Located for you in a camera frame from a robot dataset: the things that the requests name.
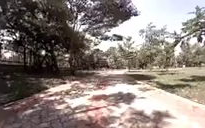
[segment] paved path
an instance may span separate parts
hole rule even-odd
[[[205,128],[205,106],[110,71],[0,107],[0,128]]]

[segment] grass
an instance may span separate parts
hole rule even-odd
[[[127,74],[135,80],[205,105],[205,67],[169,71],[156,69]]]

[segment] ground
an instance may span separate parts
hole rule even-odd
[[[203,128],[205,106],[98,72],[0,107],[0,128]]]
[[[129,76],[205,105],[205,67],[134,71]]]

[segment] fence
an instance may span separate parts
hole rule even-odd
[[[9,50],[3,44],[0,44],[0,71],[19,71],[22,70],[23,65],[24,59],[21,53]]]

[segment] bright sky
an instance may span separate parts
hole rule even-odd
[[[114,28],[111,33],[132,36],[138,44],[142,43],[138,32],[148,23],[153,22],[157,27],[167,25],[168,31],[179,32],[182,22],[191,17],[188,12],[194,11],[196,5],[205,6],[205,0],[133,0],[133,3],[141,15]],[[106,50],[116,45],[117,42],[102,42],[98,47]]]

